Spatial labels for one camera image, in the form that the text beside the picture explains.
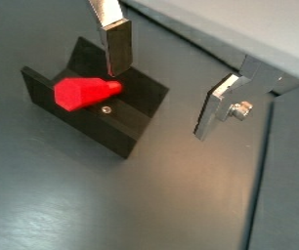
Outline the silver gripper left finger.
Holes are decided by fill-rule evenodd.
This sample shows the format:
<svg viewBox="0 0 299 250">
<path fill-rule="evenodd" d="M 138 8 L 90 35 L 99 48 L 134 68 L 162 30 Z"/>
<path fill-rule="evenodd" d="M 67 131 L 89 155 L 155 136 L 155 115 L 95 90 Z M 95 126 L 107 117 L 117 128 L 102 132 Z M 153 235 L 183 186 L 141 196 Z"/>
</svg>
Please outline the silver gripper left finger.
<svg viewBox="0 0 299 250">
<path fill-rule="evenodd" d="M 118 0 L 89 0 L 89 4 L 99 23 L 107 74 L 117 76 L 133 62 L 131 22 L 123 17 Z"/>
</svg>

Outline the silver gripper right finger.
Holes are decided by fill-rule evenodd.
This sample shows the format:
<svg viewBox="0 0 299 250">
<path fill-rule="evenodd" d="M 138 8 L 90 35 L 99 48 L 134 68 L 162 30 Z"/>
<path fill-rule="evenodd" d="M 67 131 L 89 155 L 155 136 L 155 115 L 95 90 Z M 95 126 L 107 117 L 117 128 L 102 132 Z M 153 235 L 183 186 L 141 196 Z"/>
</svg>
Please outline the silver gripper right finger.
<svg viewBox="0 0 299 250">
<path fill-rule="evenodd" d="M 255 58 L 246 56 L 239 71 L 227 74 L 207 91 L 205 103 L 194 128 L 194 136 L 202 141 L 215 122 L 227 117 L 242 121 L 253 105 L 249 99 L 267 93 L 283 72 Z"/>
</svg>

